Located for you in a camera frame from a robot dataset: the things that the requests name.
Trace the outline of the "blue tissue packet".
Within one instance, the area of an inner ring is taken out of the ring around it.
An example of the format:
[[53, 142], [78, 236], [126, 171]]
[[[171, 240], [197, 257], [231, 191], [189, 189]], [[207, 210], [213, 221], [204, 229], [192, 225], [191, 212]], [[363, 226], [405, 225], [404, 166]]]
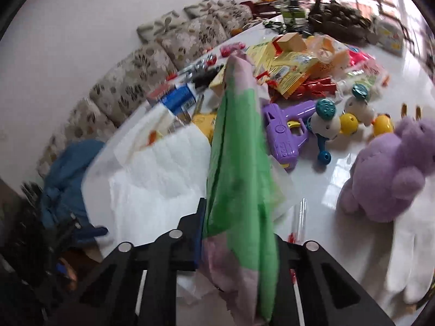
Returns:
[[189, 85], [184, 84], [163, 96], [161, 103], [174, 115], [179, 115], [186, 113], [196, 103], [196, 97]]

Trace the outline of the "pink green plastic bag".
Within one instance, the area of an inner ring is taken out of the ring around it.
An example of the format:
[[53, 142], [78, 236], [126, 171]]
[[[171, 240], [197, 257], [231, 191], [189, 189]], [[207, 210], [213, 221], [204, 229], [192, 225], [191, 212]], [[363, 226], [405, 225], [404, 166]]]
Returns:
[[229, 56], [223, 83], [206, 182], [203, 270], [236, 325], [266, 325], [279, 275], [271, 218], [276, 186], [263, 134], [261, 90], [244, 52]]

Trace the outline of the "purple toy gun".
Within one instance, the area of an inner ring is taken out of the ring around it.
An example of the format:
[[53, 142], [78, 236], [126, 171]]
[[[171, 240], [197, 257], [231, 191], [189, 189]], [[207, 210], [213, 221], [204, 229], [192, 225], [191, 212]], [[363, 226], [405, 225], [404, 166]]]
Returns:
[[309, 138], [305, 125], [314, 113], [313, 100], [281, 108], [270, 103], [262, 108], [265, 134], [271, 155], [286, 171], [295, 168], [301, 148]]

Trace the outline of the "large white torn paper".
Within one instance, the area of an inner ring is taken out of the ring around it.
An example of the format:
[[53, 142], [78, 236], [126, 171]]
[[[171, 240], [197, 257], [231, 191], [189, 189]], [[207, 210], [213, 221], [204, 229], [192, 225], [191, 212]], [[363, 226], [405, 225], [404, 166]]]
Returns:
[[162, 104], [138, 109], [88, 168], [83, 200], [91, 224], [108, 229], [97, 240], [103, 256], [121, 242], [154, 242], [206, 195], [211, 146], [196, 125], [150, 142], [174, 120]]

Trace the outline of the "floral sofa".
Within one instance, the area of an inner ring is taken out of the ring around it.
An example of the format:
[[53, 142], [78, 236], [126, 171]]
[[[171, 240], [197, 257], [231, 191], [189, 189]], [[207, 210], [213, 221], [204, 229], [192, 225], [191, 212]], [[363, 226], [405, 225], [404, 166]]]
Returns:
[[106, 142], [147, 96], [169, 76], [219, 46], [253, 19], [250, 8], [233, 0], [203, 0], [182, 12], [172, 10], [137, 27], [142, 45], [120, 60], [71, 111], [52, 134], [37, 172], [50, 167], [74, 142]]

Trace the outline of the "purple plush bunny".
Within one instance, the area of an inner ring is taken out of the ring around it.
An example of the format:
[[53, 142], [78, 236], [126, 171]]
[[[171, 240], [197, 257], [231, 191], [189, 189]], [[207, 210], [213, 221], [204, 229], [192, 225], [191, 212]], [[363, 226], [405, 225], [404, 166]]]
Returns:
[[337, 208], [348, 214], [364, 211], [375, 222], [395, 220], [434, 173], [434, 120], [401, 119], [392, 133], [359, 151], [349, 173]]

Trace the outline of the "white plastic jar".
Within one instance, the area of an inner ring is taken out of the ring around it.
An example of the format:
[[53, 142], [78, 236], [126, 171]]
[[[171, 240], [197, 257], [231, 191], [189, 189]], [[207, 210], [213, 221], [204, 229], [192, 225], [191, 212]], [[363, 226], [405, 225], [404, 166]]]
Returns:
[[404, 34], [401, 24], [394, 19], [381, 15], [375, 22], [378, 42], [387, 52], [401, 56], [404, 50]]

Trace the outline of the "blue jacket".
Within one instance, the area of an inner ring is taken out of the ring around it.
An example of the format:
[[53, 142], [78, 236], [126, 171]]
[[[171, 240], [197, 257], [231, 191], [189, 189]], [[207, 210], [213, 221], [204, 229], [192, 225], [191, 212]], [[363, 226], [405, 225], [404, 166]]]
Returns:
[[72, 143], [52, 164], [39, 203], [46, 231], [59, 233], [61, 227], [76, 221], [81, 229], [73, 233], [73, 241], [78, 244], [108, 234], [106, 227], [90, 224], [82, 193], [86, 171], [104, 145], [95, 139]]

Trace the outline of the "red toy figure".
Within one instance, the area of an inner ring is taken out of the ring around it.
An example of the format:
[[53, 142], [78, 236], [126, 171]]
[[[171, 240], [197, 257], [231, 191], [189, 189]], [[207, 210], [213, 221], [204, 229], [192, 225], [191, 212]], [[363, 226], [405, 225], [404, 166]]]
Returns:
[[334, 96], [337, 85], [330, 77], [308, 80], [302, 83], [291, 95], [292, 100], [313, 100]]

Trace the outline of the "bowl of dark fruit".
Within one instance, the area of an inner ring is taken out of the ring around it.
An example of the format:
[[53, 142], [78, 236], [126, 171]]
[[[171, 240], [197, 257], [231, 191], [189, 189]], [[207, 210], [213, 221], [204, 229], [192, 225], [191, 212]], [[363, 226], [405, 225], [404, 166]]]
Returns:
[[329, 4], [317, 1], [311, 8], [307, 21], [314, 32], [347, 43], [365, 42], [372, 26], [372, 22], [357, 14], [355, 9], [335, 1]]

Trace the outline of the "rattle toy with balls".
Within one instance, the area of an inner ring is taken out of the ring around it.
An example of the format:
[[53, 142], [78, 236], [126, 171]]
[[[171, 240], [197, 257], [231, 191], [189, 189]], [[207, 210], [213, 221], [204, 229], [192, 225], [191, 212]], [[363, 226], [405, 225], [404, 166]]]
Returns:
[[328, 141], [334, 140], [338, 135], [351, 136], [357, 133], [361, 124], [365, 127], [372, 125], [374, 137], [394, 131], [390, 115], [376, 115], [375, 110], [369, 105], [369, 98], [368, 87], [363, 83], [355, 83], [341, 115], [338, 115], [332, 100], [317, 101], [314, 114], [307, 120], [307, 127], [317, 138], [319, 163], [328, 165], [332, 160], [331, 154], [326, 150]]

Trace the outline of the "yellow green book box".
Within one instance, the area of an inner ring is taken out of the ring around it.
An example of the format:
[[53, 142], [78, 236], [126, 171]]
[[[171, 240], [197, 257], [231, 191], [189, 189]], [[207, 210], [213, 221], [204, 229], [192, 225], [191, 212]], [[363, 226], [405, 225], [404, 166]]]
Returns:
[[247, 56], [254, 65], [254, 76], [288, 99], [318, 68], [319, 60], [304, 52], [282, 52], [276, 56], [272, 42], [250, 46]]

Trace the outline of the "white glove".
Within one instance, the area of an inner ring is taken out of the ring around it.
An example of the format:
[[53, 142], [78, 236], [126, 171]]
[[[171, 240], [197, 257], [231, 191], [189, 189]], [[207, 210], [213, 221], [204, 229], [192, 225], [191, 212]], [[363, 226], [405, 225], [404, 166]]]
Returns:
[[419, 302], [434, 275], [434, 177], [426, 179], [407, 211], [394, 221], [385, 288], [403, 293], [404, 302]]

